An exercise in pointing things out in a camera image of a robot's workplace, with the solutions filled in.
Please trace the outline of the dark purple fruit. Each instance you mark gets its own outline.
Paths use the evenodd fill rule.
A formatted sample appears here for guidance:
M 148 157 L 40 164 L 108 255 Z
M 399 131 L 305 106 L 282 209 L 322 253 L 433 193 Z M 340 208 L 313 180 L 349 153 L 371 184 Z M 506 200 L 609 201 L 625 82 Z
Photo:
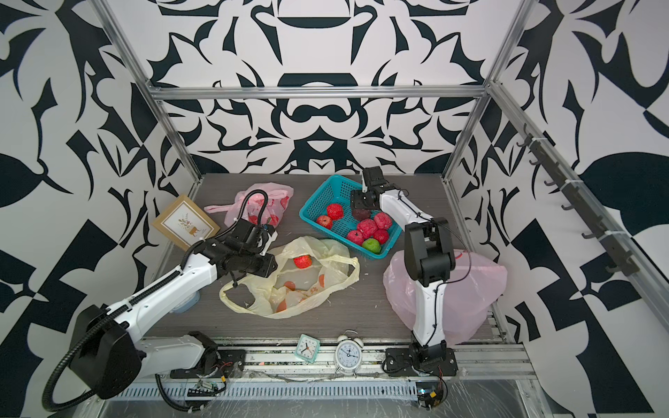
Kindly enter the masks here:
M 371 217 L 371 210 L 367 209 L 353 209 L 352 217 L 357 221 L 363 221 Z

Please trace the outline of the small dark red apple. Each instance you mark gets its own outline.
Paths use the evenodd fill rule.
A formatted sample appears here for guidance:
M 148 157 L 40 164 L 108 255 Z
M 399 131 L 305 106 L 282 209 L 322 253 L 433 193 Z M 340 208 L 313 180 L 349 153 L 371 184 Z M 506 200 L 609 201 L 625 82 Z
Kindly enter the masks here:
M 380 245 L 384 245 L 389 240 L 390 234 L 387 230 L 377 229 L 373 234 L 373 238 L 377 240 Z

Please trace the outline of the green apple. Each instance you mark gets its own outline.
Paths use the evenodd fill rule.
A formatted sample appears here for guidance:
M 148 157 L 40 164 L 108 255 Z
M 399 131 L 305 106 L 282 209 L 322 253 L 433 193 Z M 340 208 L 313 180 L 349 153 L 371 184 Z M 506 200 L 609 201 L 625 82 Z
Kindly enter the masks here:
M 380 254 L 382 251 L 382 244 L 380 243 L 379 240 L 374 238 L 369 238 L 367 240 L 364 240 L 364 242 L 362 242 L 362 247 L 366 251 L 371 252 L 372 254 Z

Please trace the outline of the smooth red apple with stem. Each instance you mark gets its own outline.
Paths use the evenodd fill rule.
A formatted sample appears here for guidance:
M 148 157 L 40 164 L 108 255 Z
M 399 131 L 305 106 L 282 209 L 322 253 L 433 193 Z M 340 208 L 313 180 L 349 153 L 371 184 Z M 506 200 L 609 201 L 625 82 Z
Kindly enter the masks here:
M 331 230 L 334 225 L 334 221 L 327 215 L 319 216 L 316 220 L 316 223 L 329 230 Z

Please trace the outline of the pink plastic bag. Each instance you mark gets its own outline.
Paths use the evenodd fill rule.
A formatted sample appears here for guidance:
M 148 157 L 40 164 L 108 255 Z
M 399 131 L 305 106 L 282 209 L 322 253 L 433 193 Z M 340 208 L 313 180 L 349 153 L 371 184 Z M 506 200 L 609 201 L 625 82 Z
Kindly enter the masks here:
M 443 330 L 448 345 L 468 341 L 486 320 L 491 304 L 505 291 L 508 272 L 505 266 L 481 254 L 456 249 L 456 268 L 446 286 Z M 383 285 L 390 306 L 407 328 L 416 322 L 416 296 L 413 280 L 404 266 L 404 251 L 393 255 L 383 274 Z
M 232 226 L 239 219 L 277 227 L 294 196 L 294 188 L 277 183 L 260 183 L 238 192 L 231 205 L 204 207 L 207 214 L 225 214 L 224 223 Z

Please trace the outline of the yellow plastic bag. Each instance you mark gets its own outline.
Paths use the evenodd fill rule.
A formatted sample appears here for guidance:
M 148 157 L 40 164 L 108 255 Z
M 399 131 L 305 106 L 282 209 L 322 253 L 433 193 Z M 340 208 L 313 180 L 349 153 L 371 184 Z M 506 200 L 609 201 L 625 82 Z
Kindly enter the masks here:
M 303 236 L 269 252 L 278 264 L 274 273 L 268 278 L 249 274 L 239 280 L 239 284 L 254 297 L 253 304 L 244 307 L 228 297 L 228 292 L 233 290 L 231 281 L 220 290 L 221 302 L 235 313 L 271 320 L 295 317 L 317 308 L 331 294 L 360 279 L 359 260 L 336 240 Z M 293 259 L 305 254 L 312 257 L 313 265 L 298 269 Z

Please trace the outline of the pink plastic bag front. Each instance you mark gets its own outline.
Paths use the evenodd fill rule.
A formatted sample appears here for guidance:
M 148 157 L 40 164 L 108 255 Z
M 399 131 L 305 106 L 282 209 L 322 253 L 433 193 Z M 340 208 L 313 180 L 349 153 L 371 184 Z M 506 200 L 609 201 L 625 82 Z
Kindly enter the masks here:
M 481 254 L 456 249 L 456 268 L 446 286 L 443 330 L 448 345 L 468 341 L 486 320 L 491 304 L 505 291 L 508 272 L 505 266 Z M 393 255 L 383 274 L 383 285 L 390 306 L 407 328 L 416 322 L 416 296 L 413 280 L 404 266 L 404 251 Z

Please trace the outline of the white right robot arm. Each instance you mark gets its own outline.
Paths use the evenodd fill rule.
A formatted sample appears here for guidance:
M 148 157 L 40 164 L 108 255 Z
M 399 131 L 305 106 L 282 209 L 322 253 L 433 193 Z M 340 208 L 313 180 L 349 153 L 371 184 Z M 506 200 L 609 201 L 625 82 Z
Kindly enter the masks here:
M 351 193 L 351 206 L 381 211 L 402 228 L 404 266 L 416 296 L 412 334 L 420 348 L 444 342 L 444 292 L 456 266 L 448 221 L 418 208 L 404 190 L 385 179 L 380 167 L 362 170 L 362 188 Z

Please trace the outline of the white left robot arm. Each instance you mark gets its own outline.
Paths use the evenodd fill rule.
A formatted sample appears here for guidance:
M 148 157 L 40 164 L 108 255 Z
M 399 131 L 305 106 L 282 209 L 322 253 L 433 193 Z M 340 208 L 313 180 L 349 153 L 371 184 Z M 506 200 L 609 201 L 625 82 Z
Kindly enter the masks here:
M 200 240 L 178 266 L 136 294 L 111 306 L 90 306 L 76 320 L 67 365 L 101 399 L 118 395 L 136 379 L 193 369 L 213 349 L 201 333 L 144 340 L 163 317 L 184 308 L 200 289 L 226 275 L 267 278 L 278 268 L 268 252 L 277 232 L 269 224 L 238 221 L 226 233 Z

